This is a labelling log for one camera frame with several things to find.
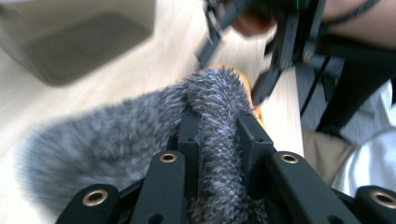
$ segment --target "black cable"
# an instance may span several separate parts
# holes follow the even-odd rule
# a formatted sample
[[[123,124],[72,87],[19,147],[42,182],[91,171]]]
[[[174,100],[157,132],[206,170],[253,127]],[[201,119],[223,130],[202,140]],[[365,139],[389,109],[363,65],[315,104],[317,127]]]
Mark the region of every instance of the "black cable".
[[[303,108],[301,108],[300,117],[303,116],[303,114],[306,110],[306,107],[308,106],[309,102],[311,101],[311,98],[312,98],[312,95],[314,94],[315,88],[317,87],[319,81],[322,79],[324,71],[326,70],[327,64],[329,63],[329,60],[330,60],[330,56],[326,56],[322,66],[320,67],[319,72],[315,76],[314,83],[312,83],[312,86],[311,86],[311,89],[309,90],[308,96],[305,99]]]
[[[328,29],[331,26],[340,24],[342,22],[346,22],[346,21],[350,21],[354,18],[359,17],[362,13],[366,12],[368,9],[372,8],[373,6],[375,6],[375,4],[377,4],[380,0],[368,0],[366,4],[364,4],[363,6],[358,7],[357,9],[353,10],[352,12],[348,13],[347,15],[335,19],[333,21],[328,21],[328,22],[323,22],[320,25],[320,29]]]

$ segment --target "wooden surface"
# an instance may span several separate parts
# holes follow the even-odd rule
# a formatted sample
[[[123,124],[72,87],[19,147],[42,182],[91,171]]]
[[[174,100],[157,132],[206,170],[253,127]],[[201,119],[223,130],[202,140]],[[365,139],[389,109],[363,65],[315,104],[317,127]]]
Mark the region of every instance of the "wooden surface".
[[[158,1],[154,34],[139,46],[79,81],[65,87],[46,86],[0,50],[0,223],[51,223],[38,205],[22,195],[15,170],[21,141],[34,127],[72,117],[101,105],[158,90],[194,72],[206,35],[202,1]],[[243,71],[251,83],[263,60],[268,36],[245,39],[228,31],[213,63]],[[276,149],[302,154],[303,144],[293,69],[282,75],[262,105],[267,132]]]

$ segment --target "black strap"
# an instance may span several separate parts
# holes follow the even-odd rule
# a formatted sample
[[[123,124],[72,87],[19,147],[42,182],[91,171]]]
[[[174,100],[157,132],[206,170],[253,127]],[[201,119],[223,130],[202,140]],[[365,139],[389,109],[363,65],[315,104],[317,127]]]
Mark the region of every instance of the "black strap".
[[[355,19],[357,17],[359,17],[362,13],[366,12],[368,9],[372,8],[373,6],[375,6],[375,4],[377,4],[380,0],[368,0],[366,4],[364,4],[361,7],[358,7],[357,9],[355,9],[354,11],[350,12],[349,14],[345,15],[344,17],[335,19],[333,21],[327,21],[327,22],[323,22],[320,25],[320,29],[328,29],[331,26],[340,24],[342,22],[346,22],[346,21],[350,21],[352,19]]]

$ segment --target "white fabric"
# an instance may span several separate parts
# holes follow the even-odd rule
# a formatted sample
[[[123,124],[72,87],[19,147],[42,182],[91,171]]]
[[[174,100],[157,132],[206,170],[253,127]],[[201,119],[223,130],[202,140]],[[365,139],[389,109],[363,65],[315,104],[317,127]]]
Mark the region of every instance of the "white fabric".
[[[352,197],[359,187],[367,185],[396,191],[396,128],[357,147],[332,182],[334,189]]]

